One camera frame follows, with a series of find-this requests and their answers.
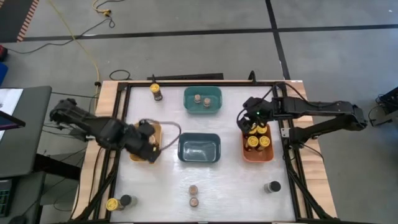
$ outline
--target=yellow cap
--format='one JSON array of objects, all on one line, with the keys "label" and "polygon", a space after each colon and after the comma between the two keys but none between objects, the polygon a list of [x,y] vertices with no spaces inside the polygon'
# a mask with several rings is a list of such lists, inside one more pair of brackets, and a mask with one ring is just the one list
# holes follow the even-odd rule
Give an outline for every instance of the yellow cap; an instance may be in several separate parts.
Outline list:
[{"label": "yellow cap", "polygon": [[110,212],[115,211],[116,209],[119,208],[119,200],[115,199],[115,198],[110,198],[107,202],[106,202],[106,209]]},{"label": "yellow cap", "polygon": [[152,84],[149,88],[153,93],[157,93],[160,90],[160,86],[156,83]]},{"label": "yellow cap", "polygon": [[259,144],[259,139],[255,136],[250,136],[248,138],[248,145],[250,147],[256,147]]},{"label": "yellow cap", "polygon": [[270,143],[271,143],[271,141],[269,140],[269,138],[267,136],[263,136],[260,138],[260,146],[268,147]]},{"label": "yellow cap", "polygon": [[260,126],[258,126],[257,127],[257,132],[259,133],[259,134],[265,134],[266,132],[267,132],[267,126],[265,126],[265,127],[260,127]]},{"label": "yellow cap", "polygon": [[255,134],[256,132],[257,132],[256,124],[253,124],[251,126],[251,131],[249,132],[249,134]]}]

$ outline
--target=gray floor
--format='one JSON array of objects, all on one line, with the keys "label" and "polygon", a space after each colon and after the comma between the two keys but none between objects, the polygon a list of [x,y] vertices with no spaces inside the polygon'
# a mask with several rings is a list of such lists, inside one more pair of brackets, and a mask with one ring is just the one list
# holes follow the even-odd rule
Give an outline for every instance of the gray floor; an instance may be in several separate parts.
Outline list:
[{"label": "gray floor", "polygon": [[[91,0],[54,0],[74,33],[103,17]],[[377,0],[272,1],[278,27],[398,24],[398,3]],[[116,27],[103,24],[92,34],[269,28],[264,1],[126,0],[109,3]],[[68,35],[47,1],[41,1],[27,36]],[[310,100],[347,100],[367,115],[374,99],[398,86],[398,29],[280,34],[292,79],[303,80]],[[43,42],[5,44],[29,50]],[[246,79],[250,70],[261,79],[283,79],[272,34],[193,35],[132,39],[82,40],[94,55],[101,79],[126,69],[133,79],[152,75],[223,72],[227,79]],[[47,47],[34,54],[11,54],[2,86],[51,85],[54,91],[94,95],[94,67],[77,44]],[[64,97],[53,95],[50,107]],[[78,99],[84,108],[90,102]],[[361,132],[339,131],[320,138],[338,216],[349,221],[396,223],[398,206],[398,128],[386,124]],[[78,141],[43,135],[41,153],[75,152]],[[59,205],[70,208],[71,202]],[[66,220],[45,208],[42,223]]]}]

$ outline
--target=monitor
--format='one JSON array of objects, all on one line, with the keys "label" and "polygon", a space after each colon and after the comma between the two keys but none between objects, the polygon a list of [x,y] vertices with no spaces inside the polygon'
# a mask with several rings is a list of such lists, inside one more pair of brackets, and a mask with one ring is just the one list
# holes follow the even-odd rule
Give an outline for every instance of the monitor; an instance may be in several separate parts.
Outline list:
[{"label": "monitor", "polygon": [[0,131],[25,127],[25,122],[0,111]]}]

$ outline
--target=orange tray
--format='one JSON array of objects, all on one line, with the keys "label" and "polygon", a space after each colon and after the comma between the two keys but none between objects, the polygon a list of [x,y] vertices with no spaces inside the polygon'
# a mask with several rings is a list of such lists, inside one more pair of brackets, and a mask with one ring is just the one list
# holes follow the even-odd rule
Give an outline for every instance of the orange tray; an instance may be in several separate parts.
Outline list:
[{"label": "orange tray", "polygon": [[[155,128],[155,139],[156,142],[159,144],[159,148],[162,146],[162,127],[158,123],[152,124],[152,126]],[[144,162],[145,160],[141,159],[140,157],[130,154],[130,159],[134,162]]]},{"label": "orange tray", "polygon": [[242,154],[243,159],[247,162],[267,162],[274,158],[274,148],[272,147],[272,138],[271,131],[269,125],[267,124],[267,132],[265,134],[256,134],[256,137],[260,138],[261,136],[267,136],[270,140],[270,144],[263,151],[259,152],[257,150],[252,150],[251,152],[245,150],[244,145],[246,144],[247,139],[244,137],[242,133]]}]

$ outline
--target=warning stripe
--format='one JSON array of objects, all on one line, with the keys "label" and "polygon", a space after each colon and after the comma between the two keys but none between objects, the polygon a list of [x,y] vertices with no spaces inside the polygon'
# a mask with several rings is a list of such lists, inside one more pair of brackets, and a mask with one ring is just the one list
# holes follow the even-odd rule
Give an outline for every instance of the warning stripe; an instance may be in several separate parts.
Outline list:
[{"label": "warning stripe", "polygon": [[22,42],[24,40],[25,34],[26,34],[26,32],[27,32],[27,30],[29,28],[30,22],[33,19],[33,15],[35,13],[35,10],[36,10],[38,4],[39,4],[39,0],[33,0],[32,1],[32,4],[30,5],[30,8],[29,8],[29,12],[27,12],[25,21],[24,21],[24,23],[23,23],[23,25],[22,25],[19,33],[18,33],[17,42]]},{"label": "warning stripe", "polygon": [[4,1],[5,1],[5,0],[0,0],[0,8],[1,8],[1,6],[4,4]]}]

